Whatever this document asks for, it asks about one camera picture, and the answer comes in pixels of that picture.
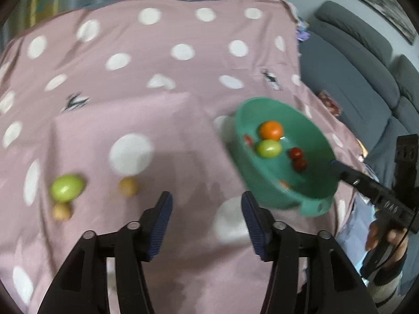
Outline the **striped sleeve right forearm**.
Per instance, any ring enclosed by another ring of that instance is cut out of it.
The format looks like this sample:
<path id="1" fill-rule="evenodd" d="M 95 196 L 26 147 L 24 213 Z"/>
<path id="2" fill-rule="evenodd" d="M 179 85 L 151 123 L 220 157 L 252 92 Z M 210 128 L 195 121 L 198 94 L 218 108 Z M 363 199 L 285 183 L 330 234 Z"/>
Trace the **striped sleeve right forearm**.
<path id="1" fill-rule="evenodd" d="M 379 313 L 393 313 L 396 306 L 401 303 L 399 284 L 406 256 L 407 254 L 405 253 L 401 259 L 393 262 L 390 267 L 379 269 L 373 280 L 368 282 L 368 293 Z"/>

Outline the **person's right hand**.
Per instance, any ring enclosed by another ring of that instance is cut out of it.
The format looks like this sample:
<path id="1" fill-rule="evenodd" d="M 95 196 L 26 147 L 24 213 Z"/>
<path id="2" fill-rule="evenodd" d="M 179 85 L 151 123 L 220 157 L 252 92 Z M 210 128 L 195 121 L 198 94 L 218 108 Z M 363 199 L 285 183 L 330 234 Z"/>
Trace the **person's right hand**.
<path id="1" fill-rule="evenodd" d="M 406 228 L 403 230 L 391 230 L 387 235 L 387 242 L 391 245 L 391 247 L 396 248 L 394 251 L 391 259 L 383 265 L 384 269 L 389 269 L 392 267 L 396 262 L 401 260 L 403 256 L 406 254 L 407 247 L 408 247 L 408 238 L 404 237 L 407 233 Z M 365 249 L 367 252 L 373 250 L 376 245 L 378 245 L 379 239 L 379 228 L 378 228 L 378 220 L 371 223 L 369 226 L 368 236 L 366 239 L 366 246 Z"/>

